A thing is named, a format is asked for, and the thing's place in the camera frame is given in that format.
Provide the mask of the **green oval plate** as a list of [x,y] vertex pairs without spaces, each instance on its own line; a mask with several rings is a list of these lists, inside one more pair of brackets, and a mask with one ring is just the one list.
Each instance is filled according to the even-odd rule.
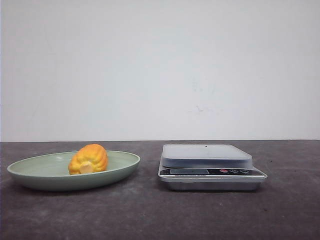
[[141,159],[134,153],[108,150],[106,171],[71,175],[68,165],[75,154],[70,151],[29,157],[12,163],[7,171],[16,183],[30,189],[77,191],[121,181],[135,171]]

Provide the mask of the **yellow corn cob piece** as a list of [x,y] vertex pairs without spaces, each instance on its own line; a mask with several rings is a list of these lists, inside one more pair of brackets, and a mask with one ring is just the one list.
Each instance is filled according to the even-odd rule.
[[107,170],[108,155],[99,144],[88,144],[82,147],[68,164],[70,175],[90,174]]

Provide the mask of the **silver digital kitchen scale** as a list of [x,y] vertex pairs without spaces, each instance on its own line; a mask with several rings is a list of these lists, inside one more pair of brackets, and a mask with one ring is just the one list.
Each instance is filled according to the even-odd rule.
[[254,191],[268,178],[230,144],[165,144],[158,177],[176,191]]

